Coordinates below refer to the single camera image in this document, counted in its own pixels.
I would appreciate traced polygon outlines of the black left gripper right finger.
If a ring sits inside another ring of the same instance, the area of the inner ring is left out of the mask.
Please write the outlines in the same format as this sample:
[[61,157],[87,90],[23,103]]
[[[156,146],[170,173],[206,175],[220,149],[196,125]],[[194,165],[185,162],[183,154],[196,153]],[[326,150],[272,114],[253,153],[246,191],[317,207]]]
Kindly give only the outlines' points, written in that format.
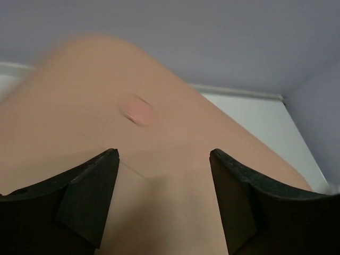
[[209,160],[229,254],[339,254],[339,195],[289,186],[219,149]]

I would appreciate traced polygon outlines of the pink hard-shell suitcase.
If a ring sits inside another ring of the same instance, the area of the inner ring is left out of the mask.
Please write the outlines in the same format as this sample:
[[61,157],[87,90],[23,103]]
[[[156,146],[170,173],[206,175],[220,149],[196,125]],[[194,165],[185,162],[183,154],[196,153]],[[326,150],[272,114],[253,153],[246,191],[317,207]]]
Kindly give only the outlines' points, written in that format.
[[209,154],[285,184],[301,174],[133,44],[86,36],[56,47],[1,101],[1,191],[109,148],[120,168],[98,254],[227,254]]

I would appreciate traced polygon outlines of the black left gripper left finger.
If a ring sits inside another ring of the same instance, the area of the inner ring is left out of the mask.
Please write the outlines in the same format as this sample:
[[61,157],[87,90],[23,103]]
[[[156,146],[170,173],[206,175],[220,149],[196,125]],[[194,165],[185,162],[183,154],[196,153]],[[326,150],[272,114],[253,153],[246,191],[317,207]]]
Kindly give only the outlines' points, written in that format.
[[119,167],[108,149],[42,182],[1,196],[1,254],[94,254]]

